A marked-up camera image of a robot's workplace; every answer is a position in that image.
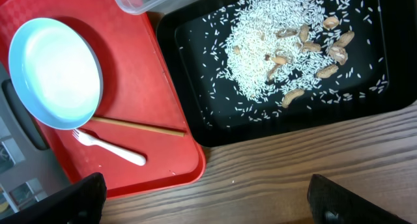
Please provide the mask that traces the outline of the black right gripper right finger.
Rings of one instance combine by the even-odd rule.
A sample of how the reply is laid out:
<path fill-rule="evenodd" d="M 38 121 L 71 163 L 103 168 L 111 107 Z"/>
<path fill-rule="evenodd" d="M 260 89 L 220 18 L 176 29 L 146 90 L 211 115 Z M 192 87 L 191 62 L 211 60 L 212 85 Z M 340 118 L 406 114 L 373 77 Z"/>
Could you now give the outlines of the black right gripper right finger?
<path fill-rule="evenodd" d="M 315 223 L 409 224 L 319 174 L 311 177 L 307 200 Z"/>

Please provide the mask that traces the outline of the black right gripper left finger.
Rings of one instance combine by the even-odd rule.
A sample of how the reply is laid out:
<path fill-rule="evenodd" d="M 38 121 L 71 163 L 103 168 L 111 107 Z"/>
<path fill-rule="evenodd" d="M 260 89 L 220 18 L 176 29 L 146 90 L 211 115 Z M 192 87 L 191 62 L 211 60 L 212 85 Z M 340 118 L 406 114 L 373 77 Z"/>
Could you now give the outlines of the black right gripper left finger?
<path fill-rule="evenodd" d="M 107 187 L 102 173 L 79 182 L 1 220 L 4 224 L 99 223 Z"/>

